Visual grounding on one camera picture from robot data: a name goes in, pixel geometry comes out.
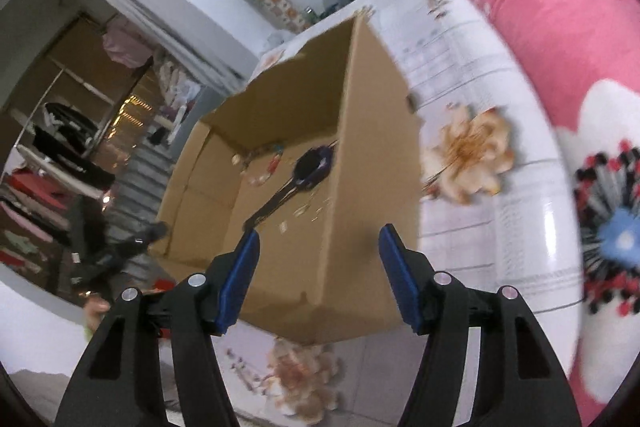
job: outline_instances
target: flower pattern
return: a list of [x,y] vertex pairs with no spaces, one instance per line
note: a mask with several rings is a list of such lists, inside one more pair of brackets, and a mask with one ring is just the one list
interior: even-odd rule
[[422,151],[425,193],[443,194],[459,204],[469,204],[470,195],[479,190],[497,194],[497,175],[510,170],[514,162],[509,124],[495,107],[473,120],[466,105],[448,109],[451,123],[440,130],[440,144]]
[[337,393],[327,384],[338,364],[322,346],[301,347],[277,339],[269,352],[269,367],[273,372],[264,380],[266,394],[281,413],[315,425],[325,410],[337,408]]
[[640,313],[640,149],[588,156],[574,190],[584,257],[584,295],[594,314],[616,299],[618,313]]

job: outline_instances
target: light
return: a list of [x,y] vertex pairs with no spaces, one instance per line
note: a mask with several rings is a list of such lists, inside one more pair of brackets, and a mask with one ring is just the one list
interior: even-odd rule
[[548,260],[555,266],[558,253],[558,235],[556,233],[556,216],[551,203],[546,203],[544,208],[545,243]]

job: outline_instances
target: blue gripper pad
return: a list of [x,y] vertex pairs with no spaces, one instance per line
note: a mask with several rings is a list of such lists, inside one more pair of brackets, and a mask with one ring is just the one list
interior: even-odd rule
[[240,308],[246,297],[246,292],[254,277],[255,267],[258,266],[260,257],[260,238],[255,230],[247,231],[238,243],[236,249],[224,255],[233,256],[234,259],[228,268],[226,278],[220,285],[218,295],[218,316],[216,317],[216,330],[223,335],[229,326],[233,326],[240,315]]
[[402,320],[414,333],[424,333],[423,289],[434,270],[427,258],[407,250],[393,225],[385,225],[378,236],[378,251],[391,284]]

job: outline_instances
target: white table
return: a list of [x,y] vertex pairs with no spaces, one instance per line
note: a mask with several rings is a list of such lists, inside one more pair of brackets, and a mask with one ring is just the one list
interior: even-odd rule
[[[440,127],[447,123],[448,103],[465,103],[476,112],[499,108],[513,127],[511,145],[516,152],[516,166],[503,177],[503,192],[493,198],[479,196],[468,207],[424,200],[418,249],[435,269],[449,271],[469,287],[496,291],[504,284],[516,286],[568,372],[578,339],[582,261],[560,152],[529,81],[494,29],[468,0],[445,1],[357,0],[281,46],[280,60],[292,57],[307,40],[356,10],[371,6],[370,25],[420,100],[422,146],[435,145]],[[443,15],[436,20],[438,13]],[[402,328],[335,344],[344,365],[336,383],[342,408],[329,413],[326,425],[396,425],[425,341]],[[217,340],[231,400],[237,410],[277,425],[302,425],[249,392],[225,358],[231,348],[257,373],[266,374],[266,353],[272,345],[270,334],[242,323]],[[472,331],[456,424],[470,414],[478,352],[479,331]]]

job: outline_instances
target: person's hand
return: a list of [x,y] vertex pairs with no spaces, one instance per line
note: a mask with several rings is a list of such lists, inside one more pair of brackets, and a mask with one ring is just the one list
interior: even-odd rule
[[84,303],[84,320],[92,333],[100,326],[102,316],[109,311],[111,305],[99,295],[91,295]]

